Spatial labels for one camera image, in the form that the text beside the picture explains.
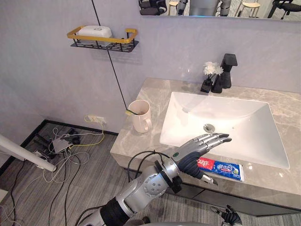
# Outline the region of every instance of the white soap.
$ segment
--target white soap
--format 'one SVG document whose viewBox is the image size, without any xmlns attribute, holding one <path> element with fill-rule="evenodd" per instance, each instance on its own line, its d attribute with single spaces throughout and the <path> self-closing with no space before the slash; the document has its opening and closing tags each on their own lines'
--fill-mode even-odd
<svg viewBox="0 0 301 226">
<path fill-rule="evenodd" d="M 78 35 L 111 38 L 112 32 L 109 27 L 89 25 L 89 26 L 85 26 L 82 29 L 80 29 L 78 32 Z M 85 43 L 94 43 L 95 44 L 95 41 L 85 40 Z M 99 41 L 98 44 L 102 45 L 102 46 L 107 46 L 109 44 L 109 42 Z"/>
</svg>

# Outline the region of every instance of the gray floor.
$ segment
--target gray floor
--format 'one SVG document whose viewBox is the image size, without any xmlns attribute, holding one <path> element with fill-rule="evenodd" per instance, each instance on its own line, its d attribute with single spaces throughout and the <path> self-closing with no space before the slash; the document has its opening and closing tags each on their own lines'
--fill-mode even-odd
<svg viewBox="0 0 301 226">
<path fill-rule="evenodd" d="M 41 135 L 52 136 L 52 129 L 57 127 L 60 134 L 66 132 L 69 128 L 48 124 L 40 132 Z M 83 137 L 82 143 L 97 142 L 99 137 L 88 135 Z M 87 164 L 80 167 L 78 175 L 75 177 L 67 199 L 67 225 L 73 226 L 79 214 L 86 208 L 105 204 L 116 195 L 125 184 L 127 177 L 122 168 L 118 166 L 115 160 L 110 156 L 110 149 L 116 139 L 116 136 L 106 135 L 103 142 L 92 147 L 76 147 L 74 152 L 87 151 L 90 154 L 90 160 Z M 28 150 L 34 151 L 37 147 L 29 144 Z M 10 190 L 14 182 L 17 171 L 22 162 L 15 160 L 9 168 L 0 177 L 0 188 Z M 78 165 L 71 166 L 71 175 L 75 174 Z M 25 167 L 19 175 L 17 185 L 13 195 L 15 200 L 24 188 L 36 177 L 41 176 L 42 170 L 35 167 L 32 163 L 26 162 Z M 54 202 L 51 212 L 50 225 L 64 225 L 64 198 L 67 186 L 71 178 L 66 181 L 57 200 Z M 42 178 L 35 181 L 21 196 L 16 207 L 16 218 L 22 226 L 47 226 L 48 213 L 52 199 L 58 191 L 59 184 L 47 184 Z M 11 198 L 7 195 L 1 202 L 1 205 L 12 209 Z M 163 221 L 194 221 L 220 225 L 222 219 L 210 211 L 210 206 L 200 202 L 188 200 L 171 194 L 164 194 L 162 197 L 152 201 L 135 218 L 149 216 L 151 222 Z M 301 214 L 256 218 L 246 214 L 240 214 L 245 226 L 300 226 Z M 1 222 L 1 226 L 11 226 L 7 221 Z"/>
</svg>

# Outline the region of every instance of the ceramic mug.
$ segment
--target ceramic mug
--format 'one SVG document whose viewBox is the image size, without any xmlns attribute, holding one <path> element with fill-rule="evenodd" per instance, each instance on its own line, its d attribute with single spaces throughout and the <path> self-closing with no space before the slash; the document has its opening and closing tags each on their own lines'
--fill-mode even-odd
<svg viewBox="0 0 301 226">
<path fill-rule="evenodd" d="M 146 100 L 135 100 L 128 106 L 128 109 L 138 115 L 132 114 L 132 123 L 138 133 L 146 133 L 152 128 L 151 106 Z"/>
</svg>

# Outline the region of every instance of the black faucet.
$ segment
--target black faucet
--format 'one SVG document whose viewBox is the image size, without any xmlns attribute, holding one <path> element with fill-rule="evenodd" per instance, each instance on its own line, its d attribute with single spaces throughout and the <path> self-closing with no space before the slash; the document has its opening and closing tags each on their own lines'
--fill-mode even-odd
<svg viewBox="0 0 301 226">
<path fill-rule="evenodd" d="M 222 88 L 228 89 L 231 87 L 232 84 L 230 71 L 232 66 L 237 66 L 236 56 L 235 54 L 226 53 L 221 65 L 223 68 L 223 73 L 221 75 L 216 75 L 214 84 L 211 87 L 211 92 L 221 93 Z"/>
</svg>

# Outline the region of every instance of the mirror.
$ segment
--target mirror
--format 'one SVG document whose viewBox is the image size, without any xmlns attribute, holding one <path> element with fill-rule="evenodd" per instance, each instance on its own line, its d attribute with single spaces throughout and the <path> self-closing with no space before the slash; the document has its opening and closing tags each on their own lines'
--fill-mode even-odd
<svg viewBox="0 0 301 226">
<path fill-rule="evenodd" d="M 301 0 L 138 0 L 143 16 L 228 16 L 301 21 Z"/>
</svg>

